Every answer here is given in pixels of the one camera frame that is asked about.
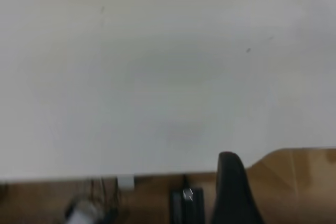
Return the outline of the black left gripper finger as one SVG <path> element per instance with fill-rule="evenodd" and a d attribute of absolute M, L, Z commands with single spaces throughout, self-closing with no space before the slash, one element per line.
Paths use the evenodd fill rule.
<path fill-rule="evenodd" d="M 221 152 L 218 156 L 211 223 L 264 223 L 242 160 L 233 152 Z"/>

